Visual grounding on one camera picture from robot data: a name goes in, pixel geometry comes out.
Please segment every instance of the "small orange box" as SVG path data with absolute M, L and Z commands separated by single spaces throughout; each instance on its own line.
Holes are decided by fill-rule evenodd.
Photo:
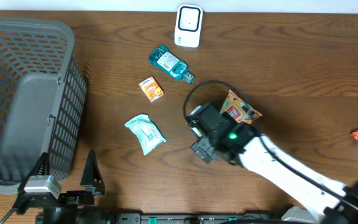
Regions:
M 141 83 L 139 83 L 139 86 L 146 94 L 150 102 L 153 102 L 164 95 L 164 92 L 162 91 L 158 83 L 155 81 L 154 77 L 150 77 L 142 81 Z

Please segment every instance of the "green light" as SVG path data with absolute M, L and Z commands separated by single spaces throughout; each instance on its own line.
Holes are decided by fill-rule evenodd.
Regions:
M 237 137 L 237 135 L 234 133 L 229 134 L 229 139 L 235 139 L 236 137 Z

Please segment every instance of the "green connector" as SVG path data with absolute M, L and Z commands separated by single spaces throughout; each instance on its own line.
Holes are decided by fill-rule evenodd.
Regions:
M 149 224 L 157 224 L 157 218 L 149 218 Z

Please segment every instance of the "bottle cap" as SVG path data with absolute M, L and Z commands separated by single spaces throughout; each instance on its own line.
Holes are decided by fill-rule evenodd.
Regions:
M 194 82 L 196 78 L 194 77 L 193 74 L 191 74 L 190 72 L 187 72 L 186 74 L 184 74 L 183 76 L 183 80 L 188 83 L 188 84 L 192 84 Z

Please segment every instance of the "yellow snack bag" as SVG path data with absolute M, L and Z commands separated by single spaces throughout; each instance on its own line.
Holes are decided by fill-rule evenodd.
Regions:
M 153 102 L 164 95 L 164 92 L 162 91 L 158 83 L 155 81 L 154 77 L 150 77 L 142 81 L 141 83 L 139 83 L 139 86 L 146 94 L 150 102 Z
M 221 114 L 224 112 L 228 112 L 238 123 L 245 122 L 247 124 L 250 124 L 262 115 L 231 90 L 229 90 L 229 94 L 224 100 L 221 109 Z

